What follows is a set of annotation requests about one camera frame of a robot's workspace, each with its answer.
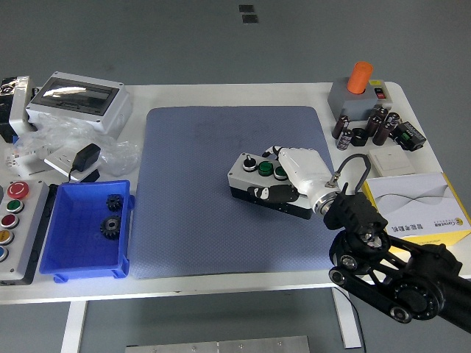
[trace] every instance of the power adapter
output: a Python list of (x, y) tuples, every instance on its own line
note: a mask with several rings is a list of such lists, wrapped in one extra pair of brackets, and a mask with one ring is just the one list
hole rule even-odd
[(74, 161), (72, 163), (71, 171), (69, 172), (69, 180), (72, 171), (80, 171), (91, 167), (98, 160), (101, 149), (95, 144), (91, 143), (88, 146), (84, 147), (75, 155)]

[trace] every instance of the gray floor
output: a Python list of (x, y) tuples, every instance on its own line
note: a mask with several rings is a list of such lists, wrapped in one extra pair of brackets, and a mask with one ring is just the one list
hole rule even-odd
[[(253, 4), (259, 24), (243, 24), (239, 4)], [(0, 76), (37, 85), (54, 71), (127, 85), (330, 82), (370, 61), (374, 78), (403, 87), (469, 210), (470, 15), (469, 1), (2, 1)], [(471, 336), (439, 318), (403, 326), (357, 303), (369, 352), (470, 350)], [(0, 350), (57, 352), (66, 307), (0, 307)], [(343, 352), (332, 309), (325, 290), (92, 302), (82, 351), (303, 334), (312, 352)], [(42, 325), (51, 313), (54, 324)]]

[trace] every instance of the blue mousepad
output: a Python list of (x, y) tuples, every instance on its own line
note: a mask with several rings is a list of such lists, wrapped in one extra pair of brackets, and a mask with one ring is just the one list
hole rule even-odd
[(231, 196), (242, 152), (316, 149), (333, 171), (311, 107), (170, 107), (149, 112), (129, 259), (136, 278), (331, 267), (337, 232)]

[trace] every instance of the black gear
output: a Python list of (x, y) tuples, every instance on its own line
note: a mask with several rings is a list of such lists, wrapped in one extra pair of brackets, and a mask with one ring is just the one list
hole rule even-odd
[(106, 205), (108, 206), (108, 209), (112, 212), (120, 210), (123, 207), (123, 196), (118, 194), (108, 195)]
[(115, 240), (119, 238), (119, 230), (121, 228), (121, 217), (118, 215), (111, 215), (106, 217), (100, 225), (100, 232), (105, 238)]

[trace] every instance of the orange cylinder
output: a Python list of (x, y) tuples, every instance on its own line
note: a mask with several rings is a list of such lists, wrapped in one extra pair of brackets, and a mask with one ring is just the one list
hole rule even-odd
[(366, 90), (366, 85), (368, 85), (372, 73), (373, 65), (366, 61), (357, 62), (347, 83), (348, 91), (354, 94), (362, 94)]

